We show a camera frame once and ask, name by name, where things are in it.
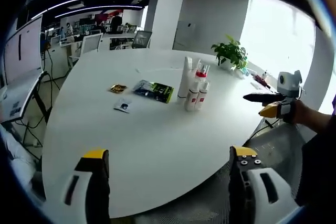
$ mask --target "whiteboard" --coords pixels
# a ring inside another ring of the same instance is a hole
[[[7,41],[4,53],[7,85],[20,76],[41,68],[41,20],[40,17],[28,23]]]

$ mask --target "potted plant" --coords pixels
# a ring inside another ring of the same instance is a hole
[[[240,42],[234,40],[231,36],[226,35],[229,40],[228,44],[218,43],[213,44],[211,48],[214,48],[218,65],[226,70],[230,70],[233,66],[236,69],[242,69],[246,67],[247,57],[246,50],[240,46]]]

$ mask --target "white pillar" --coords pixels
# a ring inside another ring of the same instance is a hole
[[[183,0],[150,0],[145,31],[152,31],[150,48],[172,49]]]

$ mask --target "human hand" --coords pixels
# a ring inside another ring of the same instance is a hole
[[[301,100],[296,100],[294,102],[294,106],[295,106],[294,108],[295,112],[292,123],[304,124],[310,109]]]

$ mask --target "white bottle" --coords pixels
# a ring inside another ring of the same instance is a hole
[[[187,94],[187,98],[184,103],[184,108],[187,111],[195,110],[195,104],[200,90],[199,88],[200,88],[199,81],[194,80],[189,88],[189,92]]]
[[[195,104],[195,109],[199,110],[204,102],[204,99],[206,97],[206,94],[208,93],[209,90],[209,86],[210,86],[210,82],[209,81],[205,81],[202,83],[201,89],[198,93],[198,97],[197,97],[197,101]]]
[[[191,79],[191,71],[192,71],[192,61],[193,59],[190,57],[185,57],[184,59],[184,67],[182,72],[182,78],[180,83],[180,88],[177,93],[177,102],[179,104],[183,104],[186,100],[189,90],[189,81]]]

